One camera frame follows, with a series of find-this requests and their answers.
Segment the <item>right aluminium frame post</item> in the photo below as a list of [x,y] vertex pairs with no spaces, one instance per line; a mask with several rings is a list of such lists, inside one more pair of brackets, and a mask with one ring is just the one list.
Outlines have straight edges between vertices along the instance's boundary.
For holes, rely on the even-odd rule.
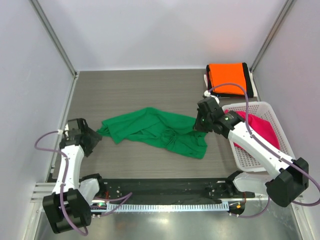
[[272,41],[276,37],[278,31],[280,30],[282,24],[284,23],[285,19],[287,18],[288,14],[290,13],[291,9],[295,5],[296,0],[286,0],[284,5],[282,6],[280,12],[278,13],[274,23],[271,26],[270,31],[268,32],[261,48],[259,49],[251,67],[250,71],[253,73],[257,68],[258,64],[262,60],[264,54],[267,52],[269,46],[271,45]]

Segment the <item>folded orange t-shirt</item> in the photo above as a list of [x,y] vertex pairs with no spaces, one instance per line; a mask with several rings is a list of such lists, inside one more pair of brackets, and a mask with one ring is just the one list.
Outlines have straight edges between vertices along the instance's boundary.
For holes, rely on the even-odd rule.
[[[233,83],[247,90],[247,81],[242,63],[211,63],[207,69],[208,79],[211,87]],[[224,85],[213,90],[217,94],[244,95],[244,92],[234,85]]]

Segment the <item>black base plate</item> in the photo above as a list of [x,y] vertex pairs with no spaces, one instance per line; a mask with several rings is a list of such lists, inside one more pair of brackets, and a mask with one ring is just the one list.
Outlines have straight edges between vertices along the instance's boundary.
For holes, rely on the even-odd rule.
[[226,199],[253,199],[253,192],[237,190],[226,178],[105,178],[110,199],[129,193],[129,205],[219,204]]

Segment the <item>folded black t-shirt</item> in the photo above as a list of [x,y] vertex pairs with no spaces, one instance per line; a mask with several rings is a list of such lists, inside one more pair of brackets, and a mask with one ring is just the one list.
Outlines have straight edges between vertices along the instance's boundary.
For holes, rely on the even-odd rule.
[[[206,66],[208,90],[221,84],[233,83],[241,86],[248,98],[254,97],[254,87],[248,65],[238,63],[210,63]],[[215,88],[211,93],[217,97],[244,97],[243,91],[234,85]]]

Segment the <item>green t-shirt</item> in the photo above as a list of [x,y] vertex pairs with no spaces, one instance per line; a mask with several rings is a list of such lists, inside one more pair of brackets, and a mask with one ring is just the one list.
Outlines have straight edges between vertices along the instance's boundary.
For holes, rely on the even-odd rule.
[[103,120],[97,133],[116,144],[130,140],[203,159],[208,147],[206,133],[194,130],[195,122],[194,117],[146,107]]

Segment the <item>pink t-shirt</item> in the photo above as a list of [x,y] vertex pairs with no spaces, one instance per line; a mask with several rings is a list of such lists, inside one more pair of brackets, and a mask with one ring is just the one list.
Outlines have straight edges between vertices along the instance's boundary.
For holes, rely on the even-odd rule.
[[272,125],[262,118],[259,118],[253,114],[248,114],[248,124],[256,131],[261,137],[268,141],[275,148],[280,150],[280,144],[277,135],[272,127]]

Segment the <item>aluminium frame post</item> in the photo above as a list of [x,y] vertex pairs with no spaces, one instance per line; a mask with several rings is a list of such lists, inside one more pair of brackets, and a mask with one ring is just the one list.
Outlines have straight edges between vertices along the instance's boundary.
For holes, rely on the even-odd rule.
[[271,26],[270,31],[268,32],[261,48],[259,49],[251,67],[250,71],[253,73],[257,68],[258,64],[262,60],[264,54],[267,52],[269,46],[271,45],[272,41],[276,37],[278,31],[280,30],[282,24],[284,23],[285,19],[287,18],[288,14],[290,13],[291,9],[295,5],[296,0],[286,0],[284,5],[282,6],[280,12],[278,13],[274,23]]
[[71,73],[71,75],[73,76],[73,78],[75,79],[77,77],[77,71],[75,70],[73,64],[71,63],[64,47],[62,46],[54,28],[52,27],[49,19],[47,18],[41,4],[39,3],[38,0],[30,0],[29,1],[31,6],[33,7],[36,15],[38,16],[38,18],[40,19],[42,25],[44,26],[48,36],[50,37],[53,45],[55,46],[55,48],[57,49],[59,55],[61,56],[62,60],[64,61],[66,67],[68,68],[69,72]]

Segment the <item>white plastic basket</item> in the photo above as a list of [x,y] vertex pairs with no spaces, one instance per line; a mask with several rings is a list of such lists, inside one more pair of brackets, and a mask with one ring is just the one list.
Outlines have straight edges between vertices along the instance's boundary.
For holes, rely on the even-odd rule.
[[252,128],[248,132],[245,123],[235,128],[235,133],[229,140],[235,163],[243,172],[268,172],[275,178],[280,174],[280,169],[286,169],[289,165],[281,158],[292,161],[296,157],[291,149],[288,139],[279,123],[270,104],[264,101],[252,101],[228,104],[222,107],[224,111],[248,112],[263,120],[268,121],[279,142],[280,149],[275,148]]

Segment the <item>left aluminium frame post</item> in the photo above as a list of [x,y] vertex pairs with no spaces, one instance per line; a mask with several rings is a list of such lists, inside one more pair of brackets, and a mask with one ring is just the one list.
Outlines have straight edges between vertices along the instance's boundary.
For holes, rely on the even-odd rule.
[[38,0],[30,0],[29,1],[31,6],[33,7],[36,15],[38,16],[38,18],[40,19],[42,25],[44,26],[48,36],[50,37],[53,45],[55,46],[55,48],[57,49],[59,55],[61,56],[62,60],[64,61],[66,67],[68,68],[69,72],[71,73],[71,75],[73,76],[73,78],[75,79],[77,77],[77,71],[75,70],[73,64],[71,63],[64,47],[62,46],[54,28],[52,27],[49,19],[47,18],[41,4],[39,3]]

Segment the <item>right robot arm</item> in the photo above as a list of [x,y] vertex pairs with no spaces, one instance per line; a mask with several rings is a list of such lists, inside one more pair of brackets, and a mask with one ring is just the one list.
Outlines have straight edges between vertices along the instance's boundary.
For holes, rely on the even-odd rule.
[[214,132],[240,146],[268,172],[270,180],[239,174],[225,185],[231,198],[243,192],[268,195],[280,207],[287,207],[309,187],[309,164],[303,158],[293,159],[281,152],[254,130],[245,118],[235,111],[224,112],[214,97],[197,103],[197,117],[193,128],[198,132]]

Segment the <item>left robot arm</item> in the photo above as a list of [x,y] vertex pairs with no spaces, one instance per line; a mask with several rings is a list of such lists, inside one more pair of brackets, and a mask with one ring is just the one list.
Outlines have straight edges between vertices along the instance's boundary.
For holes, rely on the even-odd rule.
[[83,158],[93,152],[102,136],[83,118],[68,120],[61,134],[56,150],[61,155],[58,178],[51,194],[43,197],[42,206],[55,234],[75,230],[87,236],[92,200],[102,199],[107,188],[98,173],[80,178],[80,169]]

